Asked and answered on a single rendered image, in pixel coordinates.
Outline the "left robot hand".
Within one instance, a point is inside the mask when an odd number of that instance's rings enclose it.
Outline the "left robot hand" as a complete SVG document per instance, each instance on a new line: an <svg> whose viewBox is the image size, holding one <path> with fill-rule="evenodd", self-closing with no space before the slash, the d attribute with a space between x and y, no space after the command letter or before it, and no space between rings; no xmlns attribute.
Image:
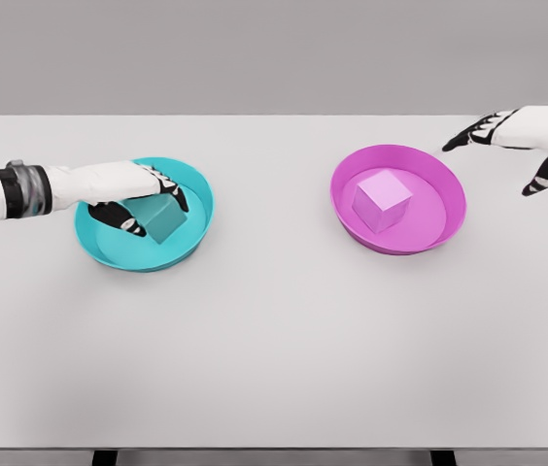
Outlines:
<svg viewBox="0 0 548 466"><path fill-rule="evenodd" d="M185 214L189 212L180 185L151 165L121 161L86 166L83 183L78 202L88 204L90 216L134 236L146 237L147 230L120 200L165 195L173 198Z"/></svg>

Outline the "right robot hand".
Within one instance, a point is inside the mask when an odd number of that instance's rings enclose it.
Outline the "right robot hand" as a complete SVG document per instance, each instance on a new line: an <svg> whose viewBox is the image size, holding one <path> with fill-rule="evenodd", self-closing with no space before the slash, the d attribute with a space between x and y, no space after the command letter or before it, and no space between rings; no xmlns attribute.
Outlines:
<svg viewBox="0 0 548 466"><path fill-rule="evenodd" d="M548 152L548 105L527 105L482 116L451 138L441 150L449 152L472 144ZM523 187L522 195L529 197L546 189L548 155Z"/></svg>

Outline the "teal block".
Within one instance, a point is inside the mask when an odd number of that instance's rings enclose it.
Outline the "teal block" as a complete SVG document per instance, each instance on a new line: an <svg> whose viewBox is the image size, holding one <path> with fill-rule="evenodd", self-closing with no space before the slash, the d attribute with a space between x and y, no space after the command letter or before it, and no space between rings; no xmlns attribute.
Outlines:
<svg viewBox="0 0 548 466"><path fill-rule="evenodd" d="M164 243L188 219L170 194L158 194L121 202L156 243Z"/></svg>

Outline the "teal plate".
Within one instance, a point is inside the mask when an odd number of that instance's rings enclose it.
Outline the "teal plate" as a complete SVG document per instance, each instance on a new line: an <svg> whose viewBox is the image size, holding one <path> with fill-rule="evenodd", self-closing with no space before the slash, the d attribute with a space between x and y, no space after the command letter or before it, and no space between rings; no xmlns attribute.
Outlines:
<svg viewBox="0 0 548 466"><path fill-rule="evenodd" d="M215 210L213 190L199 171L180 160L144 157L137 161L154 166L180 185L188 200L187 221L158 244L148 235L134 236L94 219L87 204L80 203L74 216L75 233L84 251L102 264L131 272L163 270L187 258L204 238Z"/></svg>

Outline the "pink plate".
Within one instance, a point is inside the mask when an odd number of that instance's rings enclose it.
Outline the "pink plate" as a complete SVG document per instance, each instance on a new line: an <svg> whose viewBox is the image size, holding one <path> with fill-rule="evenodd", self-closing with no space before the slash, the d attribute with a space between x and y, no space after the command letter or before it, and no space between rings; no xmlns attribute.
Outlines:
<svg viewBox="0 0 548 466"><path fill-rule="evenodd" d="M356 184L382 170L394 172L413 193L402 220L373 233L356 215ZM407 255L436 248L453 238L466 216L466 198L456 175L434 156L410 147L378 145L343 159L330 180L330 200L339 221L364 246Z"/></svg>

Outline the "pink block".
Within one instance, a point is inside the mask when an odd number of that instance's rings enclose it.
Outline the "pink block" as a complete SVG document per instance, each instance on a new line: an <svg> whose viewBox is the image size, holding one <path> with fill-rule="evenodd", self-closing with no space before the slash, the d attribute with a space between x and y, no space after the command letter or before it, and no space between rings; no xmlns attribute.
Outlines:
<svg viewBox="0 0 548 466"><path fill-rule="evenodd" d="M412 197L394 172L382 170L356 184L352 209L373 233L380 233L402 220Z"/></svg>

